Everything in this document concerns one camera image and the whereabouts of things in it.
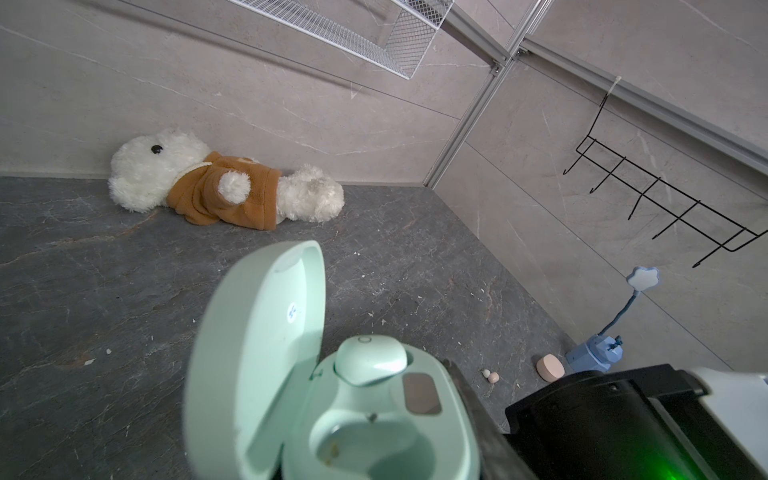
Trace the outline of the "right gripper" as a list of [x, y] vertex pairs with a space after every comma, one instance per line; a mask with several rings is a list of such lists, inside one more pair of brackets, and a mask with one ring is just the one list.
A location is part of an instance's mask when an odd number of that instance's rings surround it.
[[508, 439], [538, 479], [711, 479], [666, 407], [702, 393], [669, 364], [574, 373], [508, 406]]

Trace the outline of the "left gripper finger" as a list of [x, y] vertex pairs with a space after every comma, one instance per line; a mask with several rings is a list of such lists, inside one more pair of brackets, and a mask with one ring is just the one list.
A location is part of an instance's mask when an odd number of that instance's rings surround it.
[[472, 423], [481, 458], [480, 478], [536, 479], [536, 475], [497, 428], [458, 365], [448, 359], [441, 363], [456, 386]]

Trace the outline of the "green earbud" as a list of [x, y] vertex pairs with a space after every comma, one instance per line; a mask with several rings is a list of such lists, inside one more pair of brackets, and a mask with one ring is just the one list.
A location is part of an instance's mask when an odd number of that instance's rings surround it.
[[346, 339], [334, 361], [336, 374], [352, 386], [366, 386], [402, 373], [408, 366], [404, 346], [384, 335]]

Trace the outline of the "mint green earbud case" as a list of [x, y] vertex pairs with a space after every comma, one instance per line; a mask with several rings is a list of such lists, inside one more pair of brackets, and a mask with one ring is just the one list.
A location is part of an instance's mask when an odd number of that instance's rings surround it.
[[477, 479], [481, 458], [443, 364], [404, 346], [395, 376], [352, 386], [321, 355], [320, 245], [243, 257], [202, 319], [185, 378], [183, 436], [198, 479]]

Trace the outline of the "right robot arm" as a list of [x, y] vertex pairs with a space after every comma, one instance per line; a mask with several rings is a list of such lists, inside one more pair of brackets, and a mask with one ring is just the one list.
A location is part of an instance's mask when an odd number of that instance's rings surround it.
[[565, 376], [508, 406], [539, 479], [764, 479], [763, 374], [669, 364]]

